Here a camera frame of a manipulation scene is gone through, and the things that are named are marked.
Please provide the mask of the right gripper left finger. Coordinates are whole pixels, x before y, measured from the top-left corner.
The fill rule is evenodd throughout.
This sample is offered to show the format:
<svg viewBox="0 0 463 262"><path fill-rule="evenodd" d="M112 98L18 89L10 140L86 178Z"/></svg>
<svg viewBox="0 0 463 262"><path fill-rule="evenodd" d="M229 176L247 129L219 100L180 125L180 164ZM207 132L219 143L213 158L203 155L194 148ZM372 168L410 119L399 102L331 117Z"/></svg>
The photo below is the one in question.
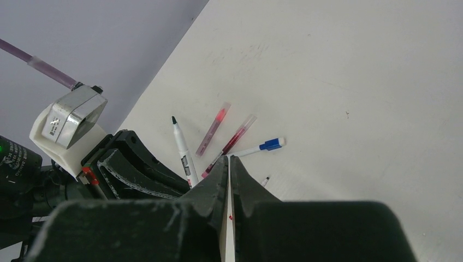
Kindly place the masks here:
<svg viewBox="0 0 463 262"><path fill-rule="evenodd" d="M60 204L28 261L222 261L228 157L176 200L79 200Z"/></svg>

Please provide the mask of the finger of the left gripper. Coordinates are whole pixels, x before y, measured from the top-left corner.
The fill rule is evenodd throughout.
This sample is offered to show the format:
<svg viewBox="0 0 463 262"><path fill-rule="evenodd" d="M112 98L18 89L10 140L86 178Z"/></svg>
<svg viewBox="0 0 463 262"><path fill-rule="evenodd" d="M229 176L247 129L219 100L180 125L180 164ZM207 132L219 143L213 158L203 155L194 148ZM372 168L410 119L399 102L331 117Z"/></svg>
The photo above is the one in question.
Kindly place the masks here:
<svg viewBox="0 0 463 262"><path fill-rule="evenodd" d="M115 199L177 199L185 194L185 180L152 154L110 149L97 160L97 170Z"/></svg>
<svg viewBox="0 0 463 262"><path fill-rule="evenodd" d="M114 172L147 194L185 194L188 182L163 165L132 130L114 135Z"/></svg>

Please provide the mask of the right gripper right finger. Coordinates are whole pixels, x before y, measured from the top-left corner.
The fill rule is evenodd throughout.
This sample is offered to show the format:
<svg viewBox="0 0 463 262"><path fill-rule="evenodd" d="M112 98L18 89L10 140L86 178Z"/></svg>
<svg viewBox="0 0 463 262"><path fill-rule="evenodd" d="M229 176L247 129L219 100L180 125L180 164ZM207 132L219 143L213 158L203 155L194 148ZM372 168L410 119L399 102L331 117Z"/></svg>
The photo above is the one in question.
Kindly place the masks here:
<svg viewBox="0 0 463 262"><path fill-rule="evenodd" d="M415 261L376 201L282 201L230 158L236 261Z"/></svg>

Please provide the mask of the white black marker pen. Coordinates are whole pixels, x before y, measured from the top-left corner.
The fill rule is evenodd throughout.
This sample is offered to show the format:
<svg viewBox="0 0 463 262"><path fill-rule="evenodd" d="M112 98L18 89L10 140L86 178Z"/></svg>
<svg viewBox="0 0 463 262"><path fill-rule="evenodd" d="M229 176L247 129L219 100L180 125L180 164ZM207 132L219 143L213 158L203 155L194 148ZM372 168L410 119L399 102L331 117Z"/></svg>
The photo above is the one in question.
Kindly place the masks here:
<svg viewBox="0 0 463 262"><path fill-rule="evenodd" d="M175 116L172 116L171 120L173 123L173 134L179 151L182 167L190 188L193 188L198 184L199 180L194 167L192 155L188 149L186 139Z"/></svg>

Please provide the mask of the white blue marker pen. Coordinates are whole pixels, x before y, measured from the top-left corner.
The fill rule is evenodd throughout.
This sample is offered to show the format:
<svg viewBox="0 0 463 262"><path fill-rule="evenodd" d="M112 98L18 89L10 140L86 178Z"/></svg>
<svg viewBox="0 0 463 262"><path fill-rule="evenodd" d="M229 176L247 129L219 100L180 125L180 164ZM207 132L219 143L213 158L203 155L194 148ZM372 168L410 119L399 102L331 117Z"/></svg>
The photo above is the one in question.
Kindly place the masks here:
<svg viewBox="0 0 463 262"><path fill-rule="evenodd" d="M231 156L243 157L243 156L254 154L254 153L257 153L257 152L260 152L260 151L273 151L273 150L282 148L285 145L286 145L286 139L285 138L283 138L283 137L275 138L275 139L267 140L267 141L265 141L264 143L262 143L260 145L257 145L257 146L252 147L252 148L248 148L246 150L242 150L242 151L238 151L238 152L234 152L234 153L229 153L229 154L227 154L227 157L231 157Z"/></svg>

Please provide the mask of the dark red gel pen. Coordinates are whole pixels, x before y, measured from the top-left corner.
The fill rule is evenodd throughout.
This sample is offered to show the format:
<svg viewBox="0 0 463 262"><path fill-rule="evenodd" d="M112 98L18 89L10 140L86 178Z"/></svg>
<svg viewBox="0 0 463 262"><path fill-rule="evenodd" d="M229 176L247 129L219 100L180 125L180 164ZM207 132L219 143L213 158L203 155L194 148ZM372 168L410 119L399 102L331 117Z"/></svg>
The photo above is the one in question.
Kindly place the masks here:
<svg viewBox="0 0 463 262"><path fill-rule="evenodd" d="M247 132L247 130L250 128L250 126L254 123L254 121L257 119L257 117L253 114L250 114L244 122L241 124L241 126L236 130L235 134L230 138L230 140L227 142L227 144L222 148L220 153L213 159L213 161L209 164L209 166L204 170L202 173L201 177L206 178L218 159L221 156L225 156L229 151L237 144L239 139Z"/></svg>

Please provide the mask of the pink highlighter pen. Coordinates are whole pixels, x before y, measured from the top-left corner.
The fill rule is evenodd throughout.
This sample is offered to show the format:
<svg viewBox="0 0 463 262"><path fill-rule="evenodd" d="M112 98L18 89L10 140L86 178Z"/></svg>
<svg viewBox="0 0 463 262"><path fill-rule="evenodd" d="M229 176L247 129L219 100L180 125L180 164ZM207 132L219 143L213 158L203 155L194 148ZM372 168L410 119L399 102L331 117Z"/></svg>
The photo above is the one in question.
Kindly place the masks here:
<svg viewBox="0 0 463 262"><path fill-rule="evenodd" d="M209 143L211 142L213 136L218 130L218 127L223 122L225 116L227 115L228 110L230 109L231 104L228 102L223 103L222 107L219 109L218 113L216 114L214 121L212 122L210 128L206 132L203 140L201 141L200 145L198 146L195 155L200 158L206 151Z"/></svg>

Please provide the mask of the thin white red pen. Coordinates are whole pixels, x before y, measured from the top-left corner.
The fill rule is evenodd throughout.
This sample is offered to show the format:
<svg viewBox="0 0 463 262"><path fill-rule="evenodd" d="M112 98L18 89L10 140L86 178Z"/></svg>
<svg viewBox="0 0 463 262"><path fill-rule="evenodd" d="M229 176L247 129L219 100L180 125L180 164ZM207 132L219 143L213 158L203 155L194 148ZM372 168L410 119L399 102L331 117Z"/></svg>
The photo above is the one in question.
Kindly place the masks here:
<svg viewBox="0 0 463 262"><path fill-rule="evenodd" d="M262 180L262 182L260 183L263 187L265 187L268 183L268 181L270 180L270 177L267 176L265 179Z"/></svg>

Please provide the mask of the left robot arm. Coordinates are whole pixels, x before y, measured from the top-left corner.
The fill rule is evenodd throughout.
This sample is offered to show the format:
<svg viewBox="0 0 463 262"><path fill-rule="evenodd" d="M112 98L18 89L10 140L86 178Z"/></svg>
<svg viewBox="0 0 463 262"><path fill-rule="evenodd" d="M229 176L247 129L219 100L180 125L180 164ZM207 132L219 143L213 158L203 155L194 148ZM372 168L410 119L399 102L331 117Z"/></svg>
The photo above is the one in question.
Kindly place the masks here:
<svg viewBox="0 0 463 262"><path fill-rule="evenodd" d="M57 162L1 138L1 247L30 244L41 222L69 200L177 199L186 180L163 165L132 130L108 134L78 159L73 178Z"/></svg>

